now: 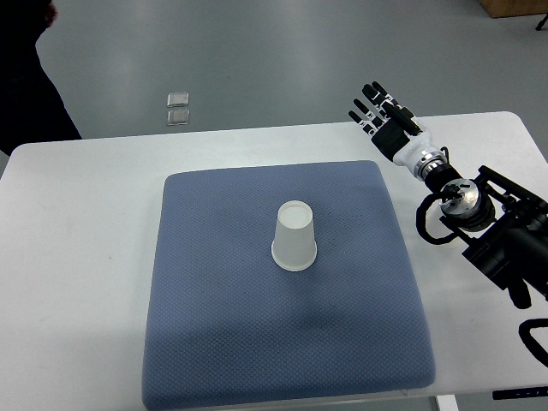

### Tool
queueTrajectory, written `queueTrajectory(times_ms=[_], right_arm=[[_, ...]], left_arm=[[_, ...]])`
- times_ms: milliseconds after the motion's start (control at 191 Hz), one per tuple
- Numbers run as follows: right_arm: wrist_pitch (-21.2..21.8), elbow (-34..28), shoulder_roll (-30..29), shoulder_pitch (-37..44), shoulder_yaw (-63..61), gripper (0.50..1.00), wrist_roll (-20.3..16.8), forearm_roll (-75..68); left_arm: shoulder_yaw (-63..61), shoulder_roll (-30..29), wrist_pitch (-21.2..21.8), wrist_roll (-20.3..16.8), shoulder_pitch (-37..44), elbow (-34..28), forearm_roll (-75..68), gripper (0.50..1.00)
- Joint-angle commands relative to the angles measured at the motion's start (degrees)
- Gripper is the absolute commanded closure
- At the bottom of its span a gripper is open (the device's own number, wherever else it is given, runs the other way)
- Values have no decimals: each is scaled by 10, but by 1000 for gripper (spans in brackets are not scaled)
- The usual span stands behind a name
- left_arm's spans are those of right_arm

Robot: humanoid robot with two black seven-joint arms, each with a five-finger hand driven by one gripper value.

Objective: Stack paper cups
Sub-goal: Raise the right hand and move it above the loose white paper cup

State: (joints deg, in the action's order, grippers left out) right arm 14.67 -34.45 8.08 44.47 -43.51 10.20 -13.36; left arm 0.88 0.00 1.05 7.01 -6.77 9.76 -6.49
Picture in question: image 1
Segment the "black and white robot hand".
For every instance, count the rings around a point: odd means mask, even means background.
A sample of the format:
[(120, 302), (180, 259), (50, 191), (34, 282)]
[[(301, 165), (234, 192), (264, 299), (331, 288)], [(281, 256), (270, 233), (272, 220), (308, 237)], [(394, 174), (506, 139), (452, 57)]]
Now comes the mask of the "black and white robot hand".
[(358, 110), (351, 110), (348, 115), (383, 156), (407, 168), (421, 181), (430, 170), (448, 162), (444, 152), (432, 144), (432, 135), (426, 126), (379, 83), (364, 85), (362, 93), (372, 107), (356, 98), (354, 106)]

